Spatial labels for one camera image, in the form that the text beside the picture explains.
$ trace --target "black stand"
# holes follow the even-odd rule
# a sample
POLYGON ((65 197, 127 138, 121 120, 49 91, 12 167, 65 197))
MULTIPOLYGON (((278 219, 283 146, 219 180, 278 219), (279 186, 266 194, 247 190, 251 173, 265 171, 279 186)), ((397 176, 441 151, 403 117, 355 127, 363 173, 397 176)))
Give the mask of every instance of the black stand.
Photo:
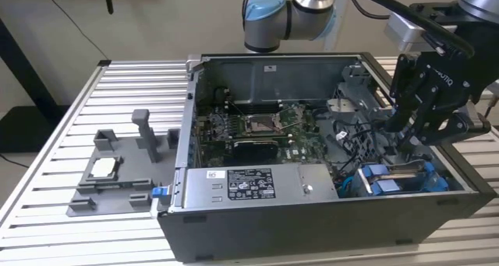
POLYGON ((0 120, 0 153, 40 151, 69 106, 59 106, 0 19, 0 57, 35 106, 11 109, 0 120))

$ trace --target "floor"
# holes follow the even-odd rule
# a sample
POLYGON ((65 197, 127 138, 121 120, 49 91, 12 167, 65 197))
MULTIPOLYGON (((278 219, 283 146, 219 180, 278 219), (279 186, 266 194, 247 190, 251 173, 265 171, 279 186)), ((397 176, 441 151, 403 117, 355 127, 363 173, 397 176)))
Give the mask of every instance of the floor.
MULTIPOLYGON (((0 112, 0 119, 4 117, 4 113, 0 112)), ((19 153, 19 154, 4 154, 4 156, 24 165, 31 165, 38 153, 19 153)), ((6 202, 12 190, 15 189, 19 180, 22 179, 27 168, 19 165, 11 164, 0 158, 0 206, 6 202)))

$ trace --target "black cable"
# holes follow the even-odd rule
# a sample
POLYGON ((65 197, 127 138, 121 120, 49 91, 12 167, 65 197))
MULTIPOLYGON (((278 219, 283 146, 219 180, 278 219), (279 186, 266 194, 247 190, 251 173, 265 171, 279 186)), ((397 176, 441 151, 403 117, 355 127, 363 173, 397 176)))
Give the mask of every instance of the black cable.
POLYGON ((370 121, 370 122, 366 122, 366 123, 355 123, 355 124, 353 124, 353 123, 349 123, 349 122, 346 122, 346 121, 343 121, 343 120, 335 120, 335 121, 334 121, 334 124, 333 124, 334 132, 335 132, 335 133, 338 132, 338 124, 342 124, 342 125, 345 125, 345 126, 363 126, 363 125, 371 125, 371 127, 373 127, 373 123, 374 123, 374 121, 370 121))
POLYGON ((423 15, 411 10, 397 0, 371 0, 381 4, 390 11, 401 15, 405 19, 421 26, 439 41, 443 41, 453 48, 459 49, 461 52, 471 58, 475 55, 475 49, 463 38, 445 29, 435 21, 426 18, 423 15))
POLYGON ((361 132, 354 133, 353 136, 351 136, 351 139, 362 136, 366 133, 370 133, 371 131, 373 131, 373 129, 367 129, 367 130, 362 130, 361 132))
POLYGON ((353 157, 349 159, 349 161, 345 163, 345 165, 341 167, 339 169, 339 172, 342 172, 342 170, 346 168, 346 166, 355 160, 355 158, 358 157, 358 152, 355 152, 353 154, 353 157))
POLYGON ((371 131, 371 136, 373 136, 373 148, 374 148, 377 154, 383 158, 385 162, 387 162, 389 165, 393 165, 394 162, 389 159, 387 154, 383 154, 383 153, 381 152, 381 149, 378 148, 378 138, 377 138, 377 133, 375 133, 375 131, 371 131))
POLYGON ((242 7, 242 18, 243 18, 243 30, 245 30, 245 26, 247 24, 247 6, 249 6, 249 0, 243 0, 243 7, 242 7))
POLYGON ((491 114, 491 110, 493 110, 493 107, 490 106, 490 107, 487 107, 487 110, 485 111, 485 115, 483 115, 483 117, 489 117, 489 114, 491 114))
POLYGON ((85 38, 87 38, 89 42, 91 42, 91 44, 94 45, 94 47, 101 51, 103 57, 109 60, 109 56, 105 54, 105 52, 102 51, 102 49, 99 49, 98 45, 93 42, 93 40, 89 38, 89 36, 86 35, 86 33, 83 32, 82 28, 78 26, 77 22, 73 20, 73 18, 70 17, 69 13, 65 11, 65 9, 62 8, 62 6, 58 4, 58 2, 55 0, 53 0, 54 4, 58 6, 58 8, 62 10, 62 12, 66 14, 66 16, 69 17, 69 19, 71 20, 73 24, 77 26, 77 29, 81 31, 82 35, 85 36, 85 38))
POLYGON ((18 162, 10 160, 3 154, 0 154, 0 158, 3 158, 6 161, 8 161, 12 164, 20 165, 24 168, 30 168, 27 165, 23 165, 22 163, 18 163, 18 162))
POLYGON ((215 87, 215 89, 214 89, 214 94, 213 94, 213 97, 211 97, 211 100, 213 100, 213 103, 214 104, 217 104, 217 92, 219 91, 219 90, 226 90, 227 89, 227 87, 226 86, 218 86, 218 87, 215 87))
POLYGON ((358 0, 353 0, 353 3, 354 3, 354 6, 358 8, 359 12, 361 12, 366 17, 369 17, 370 19, 389 19, 389 18, 390 18, 390 15, 375 15, 374 13, 367 12, 367 11, 365 10, 365 8, 362 8, 362 6, 361 6, 358 0))

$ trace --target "aluminum slotted table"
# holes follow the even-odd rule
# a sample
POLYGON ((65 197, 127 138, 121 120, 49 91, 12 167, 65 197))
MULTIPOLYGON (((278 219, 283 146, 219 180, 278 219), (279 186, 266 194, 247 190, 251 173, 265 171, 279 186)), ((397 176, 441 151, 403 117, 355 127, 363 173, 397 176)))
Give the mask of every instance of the aluminum slotted table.
MULTIPOLYGON (((378 58, 394 74, 397 58, 378 58)), ((2 211, 0 265, 178 265, 151 213, 69 217, 94 135, 137 136, 134 109, 149 108, 155 133, 179 128, 186 61, 113 61, 99 67, 2 211)), ((499 132, 455 144, 499 192, 499 132)), ((214 265, 495 265, 499 198, 470 219, 453 220, 417 246, 213 262, 214 265)))

